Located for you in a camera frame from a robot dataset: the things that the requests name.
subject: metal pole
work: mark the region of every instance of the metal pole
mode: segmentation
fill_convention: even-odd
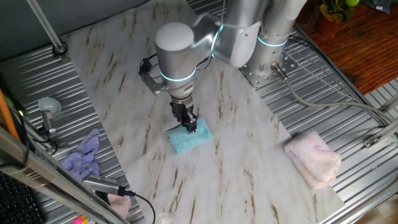
[[[393,109],[398,105],[398,94],[395,94],[390,100],[384,103],[379,110],[387,113],[389,110]]]
[[[36,0],[26,0],[29,6],[32,8],[33,12],[35,13],[37,19],[43,26],[45,32],[49,36],[51,42],[55,46],[57,53],[63,53],[65,48],[63,47],[61,40],[57,36],[57,34],[52,29],[49,21],[47,20],[46,16],[44,15],[42,9],[40,8],[39,4]]]

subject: white marble surface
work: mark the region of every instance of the white marble surface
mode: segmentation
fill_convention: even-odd
[[[170,97],[145,87],[138,64],[154,53],[157,28],[195,18],[184,0],[152,0],[63,37],[133,191],[177,223],[318,223],[341,208],[331,187],[309,189],[283,150],[289,133],[239,71],[217,60],[197,73],[194,91],[214,138],[174,153]]]

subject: metal grating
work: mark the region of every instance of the metal grating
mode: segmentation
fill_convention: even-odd
[[[95,154],[100,175],[117,178],[127,184],[111,143],[96,114],[87,92],[70,60],[63,62],[52,55],[52,46],[0,63],[12,93],[26,108],[26,118],[36,128],[41,127],[42,118],[37,102],[49,96],[62,105],[61,113],[54,118],[57,133],[55,141],[65,141],[67,149],[59,149],[54,158],[62,162],[94,128],[100,130],[100,145]],[[47,223],[71,223],[77,213],[46,195],[37,192]],[[134,197],[131,198],[128,220],[145,222]]]

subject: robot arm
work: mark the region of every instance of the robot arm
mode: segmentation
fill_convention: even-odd
[[[224,23],[215,16],[202,14],[192,27],[171,22],[156,32],[155,48],[163,82],[156,83],[150,77],[149,61],[143,63],[148,66],[141,66],[139,73],[153,93],[167,91],[170,94],[173,115],[189,132],[194,133],[197,129],[192,100],[196,66],[208,57],[215,57],[236,68],[245,65],[257,49],[258,32],[266,5],[267,0],[229,0]],[[294,14],[295,10],[294,7],[288,8],[286,12],[289,15],[286,16],[294,17],[290,14]]]

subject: pink towel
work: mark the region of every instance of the pink towel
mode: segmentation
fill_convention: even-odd
[[[130,208],[130,197],[121,197],[113,194],[108,194],[108,199],[111,203],[111,207],[123,218],[127,218],[127,214],[129,213]]]
[[[291,140],[286,144],[285,152],[312,189],[319,189],[336,180],[340,155],[330,150],[315,131],[305,131]]]

